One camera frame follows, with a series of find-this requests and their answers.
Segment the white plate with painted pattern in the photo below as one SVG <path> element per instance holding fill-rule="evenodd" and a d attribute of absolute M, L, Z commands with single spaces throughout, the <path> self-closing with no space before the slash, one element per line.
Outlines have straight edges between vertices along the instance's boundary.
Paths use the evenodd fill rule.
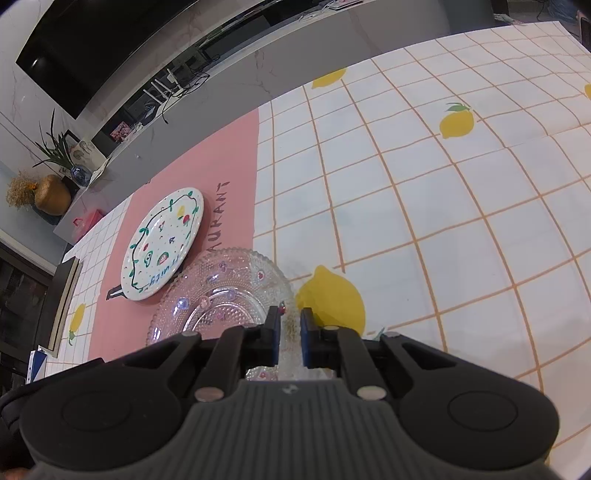
<path fill-rule="evenodd" d="M 166 285 L 187 256 L 202 218 L 203 195 L 196 188 L 172 192 L 148 212 L 121 267 L 121 288 L 128 299 L 147 299 Z"/>

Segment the clear glass dish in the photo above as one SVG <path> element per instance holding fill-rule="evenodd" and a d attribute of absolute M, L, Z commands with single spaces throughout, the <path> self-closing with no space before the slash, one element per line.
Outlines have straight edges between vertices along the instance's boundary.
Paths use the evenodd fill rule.
<path fill-rule="evenodd" d="M 218 338 L 236 325 L 265 322 L 271 305 L 285 305 L 278 368 L 249 371 L 252 380 L 287 380 L 302 372 L 299 315 L 289 282 L 267 257 L 226 248 L 197 257 L 174 280 L 152 318 L 146 345 L 187 330 Z"/>

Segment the potted plant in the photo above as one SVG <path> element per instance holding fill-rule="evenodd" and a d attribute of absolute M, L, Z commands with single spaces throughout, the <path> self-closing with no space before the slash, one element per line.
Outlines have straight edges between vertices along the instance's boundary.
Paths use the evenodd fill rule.
<path fill-rule="evenodd" d="M 66 170 L 70 171 L 72 175 L 72 179 L 80 186 L 86 187 L 90 183 L 90 178 L 92 177 L 92 172 L 86 168 L 84 165 L 75 164 L 72 161 L 70 156 L 70 151 L 68 145 L 66 143 L 66 137 L 63 134 L 58 134 L 57 138 L 55 138 L 53 134 L 53 121 L 56 116 L 56 111 L 54 109 L 53 113 L 51 114 L 51 126 L 49 132 L 46 132 L 46 135 L 51 139 L 53 143 L 53 148 L 47 145 L 45 139 L 43 138 L 43 131 L 41 130 L 41 122 L 39 122 L 39 131 L 41 132 L 41 141 L 43 145 L 35 142 L 35 145 L 39 147 L 39 149 L 47 155 L 45 160 L 41 160 L 33 165 L 36 167 L 41 165 L 42 163 L 51 162 L 60 167 L 65 168 Z"/>
<path fill-rule="evenodd" d="M 72 197 L 57 175 L 47 175 L 39 181 L 20 171 L 8 185 L 6 201 L 17 209 L 32 206 L 50 216 L 60 216 L 70 206 Z"/>

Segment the book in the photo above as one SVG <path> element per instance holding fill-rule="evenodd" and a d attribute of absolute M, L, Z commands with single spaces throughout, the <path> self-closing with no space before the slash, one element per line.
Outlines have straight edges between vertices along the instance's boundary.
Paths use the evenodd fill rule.
<path fill-rule="evenodd" d="M 51 356 L 57 357 L 61 334 L 81 270 L 82 265 L 76 257 L 60 264 L 47 289 L 36 340 L 39 346 Z"/>

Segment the embossed glass plate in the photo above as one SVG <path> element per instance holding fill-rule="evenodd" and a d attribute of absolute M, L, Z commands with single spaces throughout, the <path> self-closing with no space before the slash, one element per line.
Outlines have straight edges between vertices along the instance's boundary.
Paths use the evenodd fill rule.
<path fill-rule="evenodd" d="M 146 299 L 166 285 L 187 256 L 202 218 L 203 195 L 195 188 L 166 195 L 148 212 L 121 267 L 121 287 L 128 299 Z"/>
<path fill-rule="evenodd" d="M 283 273 L 258 252 L 227 248 L 196 258 L 174 280 L 152 318 L 146 345 L 187 330 L 203 339 L 218 338 L 236 325 L 265 322 L 271 305 L 285 304 L 281 320 L 280 365 L 286 356 L 301 364 L 299 328 L 290 285 Z M 277 379 L 277 369 L 249 372 L 255 380 Z"/>

